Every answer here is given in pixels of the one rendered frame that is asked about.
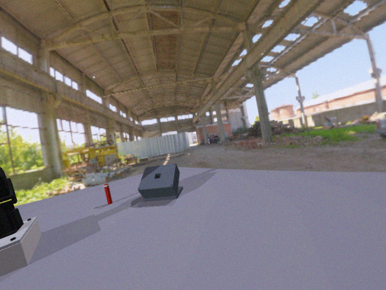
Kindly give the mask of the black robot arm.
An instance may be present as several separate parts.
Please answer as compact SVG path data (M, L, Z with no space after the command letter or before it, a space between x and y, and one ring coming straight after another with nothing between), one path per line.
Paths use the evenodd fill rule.
M10 201L7 201L11 199ZM4 202L7 201L7 202ZM4 203L1 203L4 202ZM17 203L16 193L10 178L0 167L0 239L17 233L23 226L19 209L14 207Z

